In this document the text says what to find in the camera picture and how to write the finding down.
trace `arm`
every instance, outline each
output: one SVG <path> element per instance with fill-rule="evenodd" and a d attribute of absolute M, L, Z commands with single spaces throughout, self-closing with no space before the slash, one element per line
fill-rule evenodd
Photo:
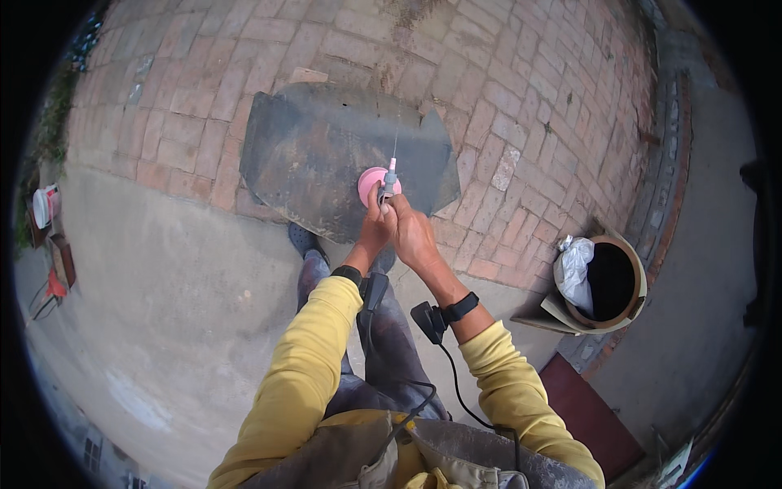
<path fill-rule="evenodd" d="M 426 216 L 412 210 L 404 196 L 389 202 L 382 212 L 402 262 L 421 277 L 440 307 L 465 298 L 469 289 L 439 255 Z M 502 322 L 495 322 L 479 304 L 451 327 L 470 373 L 478 380 L 479 404 L 491 423 L 515 429 L 525 447 L 564 462 L 605 487 L 600 466 L 548 405 L 540 377 L 516 351 Z"/>
<path fill-rule="evenodd" d="M 386 244 L 375 184 L 361 236 L 343 262 L 367 274 Z M 210 488 L 234 487 L 291 455 L 310 439 L 339 385 L 340 361 L 363 302 L 344 277 L 322 279 L 283 332 L 236 444 L 209 478 Z"/>

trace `dirty trousers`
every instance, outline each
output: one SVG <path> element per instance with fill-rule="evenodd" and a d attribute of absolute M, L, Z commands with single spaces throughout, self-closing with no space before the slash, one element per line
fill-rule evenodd
<path fill-rule="evenodd" d="M 385 273 L 374 266 L 373 272 Z M 310 292 L 318 282 L 329 276 L 328 265 L 320 253 L 309 250 L 304 255 L 304 265 L 299 275 L 298 295 L 300 311 Z M 395 412 L 410 412 L 429 396 L 431 389 L 410 385 L 402 379 L 431 383 L 421 366 L 418 351 L 402 307 L 394 297 L 389 284 L 380 307 L 371 324 L 372 346 L 368 348 L 367 325 L 358 324 L 358 336 L 364 350 L 365 377 L 353 373 L 347 352 L 343 355 L 339 386 L 326 406 L 324 419 L 340 412 L 354 409 L 388 409 Z M 438 396 L 435 396 L 419 414 L 422 418 L 450 418 Z"/>

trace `red object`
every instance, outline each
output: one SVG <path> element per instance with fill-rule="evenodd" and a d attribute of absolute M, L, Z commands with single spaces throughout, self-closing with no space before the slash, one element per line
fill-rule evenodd
<path fill-rule="evenodd" d="M 46 288 L 46 294 L 44 297 L 57 296 L 65 297 L 68 295 L 68 291 L 65 286 L 57 279 L 57 274 L 54 272 L 54 267 L 49 269 L 48 287 Z"/>
<path fill-rule="evenodd" d="M 600 395 L 559 353 L 540 372 L 548 404 L 565 420 L 573 438 L 585 444 L 610 483 L 645 452 Z"/>

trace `concrete ground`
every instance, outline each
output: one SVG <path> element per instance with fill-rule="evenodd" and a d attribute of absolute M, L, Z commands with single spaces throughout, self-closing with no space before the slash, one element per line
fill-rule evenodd
<path fill-rule="evenodd" d="M 739 176 L 755 158 L 741 99 L 695 78 L 687 191 L 676 234 L 643 313 L 590 384 L 648 454 L 651 426 L 676 450 L 697 433 L 752 343 L 755 194 Z"/>
<path fill-rule="evenodd" d="M 296 309 L 301 258 L 284 226 L 171 197 L 126 178 L 67 165 L 63 226 L 77 284 L 62 307 L 27 327 L 30 341 L 86 416 L 139 464 L 202 487 L 233 444 L 274 344 Z M 327 246 L 339 264 L 344 247 Z M 44 280 L 45 254 L 16 265 L 26 310 Z M 403 264 L 390 276 L 403 308 L 433 301 Z M 462 276 L 497 318 L 540 298 Z M 506 323 L 538 369 L 558 334 Z M 413 324 L 422 363 L 457 421 L 447 359 Z M 357 335 L 350 353 L 358 372 Z M 452 335 L 446 345 L 456 352 Z M 477 389 L 456 355 L 465 401 Z"/>

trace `wrist strap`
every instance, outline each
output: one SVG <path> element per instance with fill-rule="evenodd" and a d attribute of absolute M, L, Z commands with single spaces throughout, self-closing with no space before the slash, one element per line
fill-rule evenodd
<path fill-rule="evenodd" d="M 480 299 L 475 295 L 475 292 L 470 292 L 464 299 L 442 310 L 443 320 L 446 324 L 460 321 L 468 312 L 478 306 L 479 301 Z"/>
<path fill-rule="evenodd" d="M 359 293 L 361 293 L 361 283 L 364 281 L 364 277 L 361 276 L 361 272 L 358 271 L 357 268 L 351 267 L 350 265 L 342 265 L 332 272 L 332 277 L 345 277 L 346 279 L 349 279 L 356 284 Z"/>

